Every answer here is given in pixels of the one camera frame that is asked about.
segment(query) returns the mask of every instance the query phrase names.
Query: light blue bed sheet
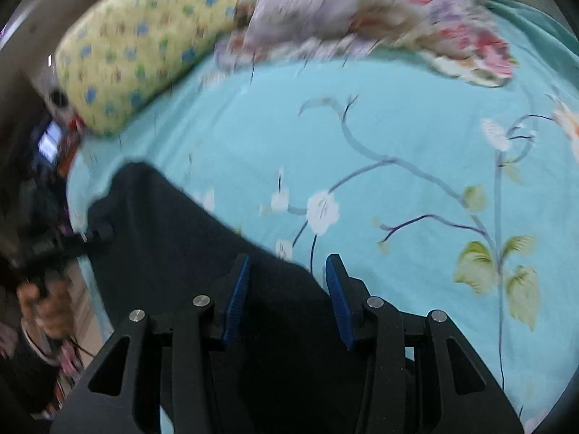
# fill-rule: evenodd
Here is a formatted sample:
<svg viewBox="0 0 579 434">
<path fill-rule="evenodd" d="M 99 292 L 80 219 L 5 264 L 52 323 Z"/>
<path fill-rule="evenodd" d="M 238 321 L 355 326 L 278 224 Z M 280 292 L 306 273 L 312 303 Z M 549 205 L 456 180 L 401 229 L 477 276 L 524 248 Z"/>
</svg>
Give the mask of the light blue bed sheet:
<svg viewBox="0 0 579 434">
<path fill-rule="evenodd" d="M 579 44 L 527 6 L 492 6 L 520 63 L 503 88 L 383 52 L 257 66 L 200 91 L 207 61 L 120 136 L 85 141 L 68 182 L 74 229 L 124 163 L 149 162 L 322 286 L 326 257 L 339 253 L 399 310 L 444 309 L 499 383 L 502 327 L 504 390 L 529 427 L 579 363 L 579 164 L 554 121 L 517 120 L 551 117 L 554 96 L 579 112 Z"/>
</svg>

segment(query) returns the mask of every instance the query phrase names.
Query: cable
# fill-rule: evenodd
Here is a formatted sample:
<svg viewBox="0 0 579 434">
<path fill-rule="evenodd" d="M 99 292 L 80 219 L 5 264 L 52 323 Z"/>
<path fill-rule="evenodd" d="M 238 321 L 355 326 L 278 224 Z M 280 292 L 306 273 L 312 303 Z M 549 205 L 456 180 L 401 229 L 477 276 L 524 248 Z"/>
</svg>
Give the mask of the cable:
<svg viewBox="0 0 579 434">
<path fill-rule="evenodd" d="M 88 350 L 84 349 L 83 346 L 81 346 L 80 344 L 78 344 L 78 341 L 76 340 L 76 338 L 70 337 L 69 338 L 71 344 L 76 347 L 76 349 L 81 350 L 82 352 L 84 352 L 86 355 L 92 357 L 93 359 L 96 357 L 94 354 L 92 354 L 91 352 L 89 352 Z"/>
</svg>

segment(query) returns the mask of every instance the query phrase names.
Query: black sleeve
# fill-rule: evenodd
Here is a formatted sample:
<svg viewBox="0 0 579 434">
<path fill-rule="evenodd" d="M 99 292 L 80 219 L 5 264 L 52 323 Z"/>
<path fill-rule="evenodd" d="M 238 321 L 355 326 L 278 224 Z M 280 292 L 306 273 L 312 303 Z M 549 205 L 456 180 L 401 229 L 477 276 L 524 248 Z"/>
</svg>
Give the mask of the black sleeve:
<svg viewBox="0 0 579 434">
<path fill-rule="evenodd" d="M 50 402 L 58 373 L 59 367 L 43 361 L 28 345 L 22 331 L 13 357 L 0 358 L 0 376 L 28 413 L 38 413 Z"/>
</svg>

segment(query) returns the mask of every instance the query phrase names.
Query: bed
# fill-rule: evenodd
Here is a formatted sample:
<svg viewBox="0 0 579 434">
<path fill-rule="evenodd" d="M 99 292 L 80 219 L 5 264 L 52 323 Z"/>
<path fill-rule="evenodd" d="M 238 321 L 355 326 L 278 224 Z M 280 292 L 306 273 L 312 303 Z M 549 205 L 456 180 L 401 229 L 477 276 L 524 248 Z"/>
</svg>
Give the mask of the bed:
<svg viewBox="0 0 579 434">
<path fill-rule="evenodd" d="M 73 228 L 122 165 L 147 162 L 321 286 L 339 253 L 401 311 L 444 309 L 532 432 L 579 363 L 579 43 L 526 4 L 489 8 L 518 65 L 500 88 L 400 50 L 231 75 L 208 56 L 123 131 L 84 141 Z"/>
</svg>

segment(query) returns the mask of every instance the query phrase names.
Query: polka dot pillow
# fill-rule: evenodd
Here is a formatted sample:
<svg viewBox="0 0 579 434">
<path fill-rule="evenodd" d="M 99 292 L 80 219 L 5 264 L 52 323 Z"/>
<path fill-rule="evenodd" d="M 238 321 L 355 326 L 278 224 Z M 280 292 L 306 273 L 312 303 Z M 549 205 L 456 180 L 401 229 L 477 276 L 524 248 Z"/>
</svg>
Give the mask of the polka dot pillow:
<svg viewBox="0 0 579 434">
<path fill-rule="evenodd" d="M 238 0 L 101 0 L 56 51 L 59 82 L 96 133 L 126 120 L 234 27 Z"/>
</svg>

